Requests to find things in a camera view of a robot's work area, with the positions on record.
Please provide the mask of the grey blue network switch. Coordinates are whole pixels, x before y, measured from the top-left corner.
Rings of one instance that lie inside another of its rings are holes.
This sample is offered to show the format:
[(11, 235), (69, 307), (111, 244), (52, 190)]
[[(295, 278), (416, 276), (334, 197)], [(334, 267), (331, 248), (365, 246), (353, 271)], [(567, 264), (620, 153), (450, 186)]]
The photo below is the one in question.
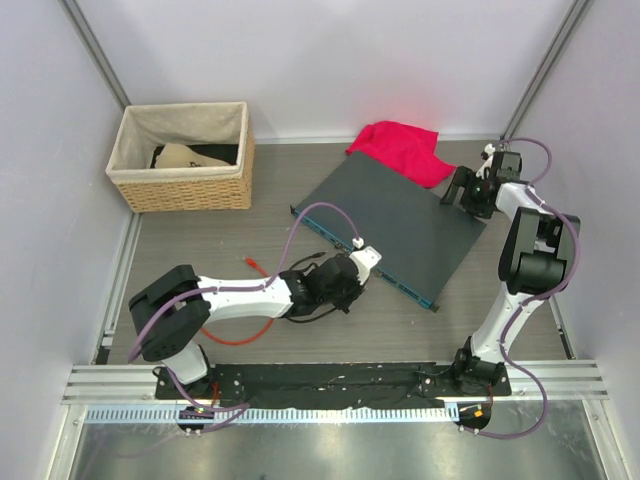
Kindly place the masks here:
[(485, 229), (485, 224), (371, 157), (356, 152), (298, 205), (302, 223), (344, 250), (353, 249), (355, 225), (367, 246), (382, 256), (376, 272), (421, 307), (433, 310), (445, 285)]

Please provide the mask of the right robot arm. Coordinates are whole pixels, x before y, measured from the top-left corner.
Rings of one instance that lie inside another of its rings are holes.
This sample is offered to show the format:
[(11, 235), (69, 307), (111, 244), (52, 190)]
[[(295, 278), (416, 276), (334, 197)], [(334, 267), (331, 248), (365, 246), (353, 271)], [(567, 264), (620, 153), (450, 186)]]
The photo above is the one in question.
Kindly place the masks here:
[(521, 155), (488, 144), (481, 158), (476, 171), (457, 167), (440, 199), (442, 205), (458, 201), (477, 218), (499, 211), (511, 221), (498, 264), (498, 296), (447, 373), (464, 395), (482, 395), (507, 381), (513, 341), (531, 314), (566, 288), (580, 257), (580, 218), (550, 206), (521, 180)]

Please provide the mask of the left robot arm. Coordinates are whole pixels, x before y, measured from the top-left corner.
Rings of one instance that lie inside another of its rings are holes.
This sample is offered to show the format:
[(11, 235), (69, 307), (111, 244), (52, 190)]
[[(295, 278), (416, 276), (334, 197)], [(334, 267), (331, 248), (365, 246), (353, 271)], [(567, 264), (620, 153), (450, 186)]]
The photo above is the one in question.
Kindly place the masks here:
[(258, 316), (310, 323), (335, 311), (347, 313), (379, 261), (365, 248), (261, 280), (213, 279), (180, 265), (130, 300), (137, 337), (128, 360), (160, 362), (181, 384), (192, 384), (209, 371), (194, 340), (204, 325)]

